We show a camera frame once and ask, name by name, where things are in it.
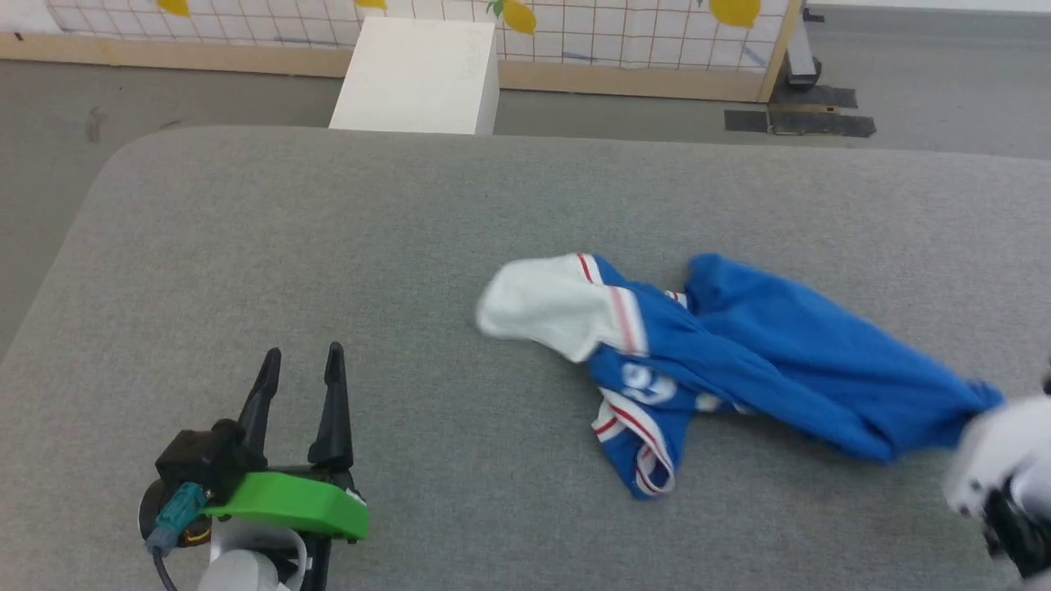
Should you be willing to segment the grey stand leg black caster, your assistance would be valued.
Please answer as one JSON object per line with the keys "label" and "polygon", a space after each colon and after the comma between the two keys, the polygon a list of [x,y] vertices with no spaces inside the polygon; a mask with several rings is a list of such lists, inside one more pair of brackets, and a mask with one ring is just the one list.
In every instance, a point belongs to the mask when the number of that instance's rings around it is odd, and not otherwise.
{"label": "grey stand leg black caster", "polygon": [[808,21],[808,11],[801,11],[786,48],[783,68],[785,86],[799,91],[813,89],[823,70],[821,61],[812,53],[810,37],[806,30]]}

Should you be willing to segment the lemon print wood-framed partition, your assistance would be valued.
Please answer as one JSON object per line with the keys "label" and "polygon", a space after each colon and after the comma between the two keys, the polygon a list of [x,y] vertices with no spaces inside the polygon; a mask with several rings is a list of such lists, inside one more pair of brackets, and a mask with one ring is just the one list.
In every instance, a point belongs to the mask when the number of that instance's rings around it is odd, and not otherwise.
{"label": "lemon print wood-framed partition", "polygon": [[483,24],[504,89],[764,103],[805,0],[0,0],[0,60],[342,78],[368,22]]}

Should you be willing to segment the white rectangular box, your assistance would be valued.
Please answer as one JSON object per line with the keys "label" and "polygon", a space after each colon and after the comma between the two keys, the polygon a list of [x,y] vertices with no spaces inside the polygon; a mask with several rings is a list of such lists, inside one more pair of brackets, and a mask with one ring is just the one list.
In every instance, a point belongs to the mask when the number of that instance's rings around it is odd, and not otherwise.
{"label": "white rectangular box", "polygon": [[492,135],[495,36],[493,23],[368,16],[329,128]]}

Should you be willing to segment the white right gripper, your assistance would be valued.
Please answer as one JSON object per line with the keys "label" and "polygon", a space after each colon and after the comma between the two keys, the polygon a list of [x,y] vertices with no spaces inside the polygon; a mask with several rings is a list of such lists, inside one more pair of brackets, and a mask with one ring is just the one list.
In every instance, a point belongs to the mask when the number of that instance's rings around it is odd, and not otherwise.
{"label": "white right gripper", "polygon": [[1007,401],[962,431],[943,497],[954,511],[983,519],[994,493],[1007,494],[1032,519],[1051,519],[1051,394]]}

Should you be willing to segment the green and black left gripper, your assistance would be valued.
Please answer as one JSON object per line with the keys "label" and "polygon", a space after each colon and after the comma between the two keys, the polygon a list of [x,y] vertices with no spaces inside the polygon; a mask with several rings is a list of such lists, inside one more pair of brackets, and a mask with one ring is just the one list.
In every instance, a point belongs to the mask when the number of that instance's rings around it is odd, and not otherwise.
{"label": "green and black left gripper", "polygon": [[[269,349],[236,423],[241,445],[253,461],[267,461],[265,439],[271,401],[279,392],[282,353]],[[247,519],[325,538],[364,541],[370,509],[352,476],[353,442],[344,348],[332,341],[324,382],[325,404],[318,434],[308,450],[312,466],[279,466],[236,471],[208,500],[202,513],[211,519]]]}

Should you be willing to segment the grey felt table cover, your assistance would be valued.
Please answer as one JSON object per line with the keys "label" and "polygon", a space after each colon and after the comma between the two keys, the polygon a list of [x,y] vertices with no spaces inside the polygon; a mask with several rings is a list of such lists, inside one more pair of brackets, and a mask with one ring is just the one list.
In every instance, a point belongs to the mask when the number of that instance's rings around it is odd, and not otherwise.
{"label": "grey felt table cover", "polygon": [[154,457],[232,417],[282,349],[266,454],[300,464],[347,355],[370,538],[335,591],[1007,591],[946,454],[851,460],[702,416],[664,500],[594,440],[599,393],[474,315],[512,259],[596,252],[680,289],[719,252],[1039,392],[1051,161],[787,145],[203,127],[95,180],[0,365],[0,591],[160,591],[136,527]]}

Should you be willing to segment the small black floor tape patch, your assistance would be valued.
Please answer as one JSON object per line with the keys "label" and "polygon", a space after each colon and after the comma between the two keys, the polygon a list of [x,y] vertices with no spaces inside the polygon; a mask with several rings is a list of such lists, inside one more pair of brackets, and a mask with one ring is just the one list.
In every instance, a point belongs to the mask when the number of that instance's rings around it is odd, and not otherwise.
{"label": "small black floor tape patch", "polygon": [[824,84],[796,87],[791,85],[778,86],[772,91],[769,105],[803,105],[817,108],[857,109],[854,89],[838,89]]}

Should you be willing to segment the blue white red-striped jersey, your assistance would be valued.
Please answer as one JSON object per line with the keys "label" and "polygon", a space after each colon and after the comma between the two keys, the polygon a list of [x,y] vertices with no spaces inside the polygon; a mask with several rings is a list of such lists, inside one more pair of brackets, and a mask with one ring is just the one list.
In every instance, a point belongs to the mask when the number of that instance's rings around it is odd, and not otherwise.
{"label": "blue white red-striped jersey", "polygon": [[489,281],[476,322],[585,365],[602,399],[590,426],[638,500],[675,488],[700,413],[765,415],[888,463],[956,446],[1005,401],[815,289],[713,252],[691,260],[679,291],[600,254],[518,259]]}

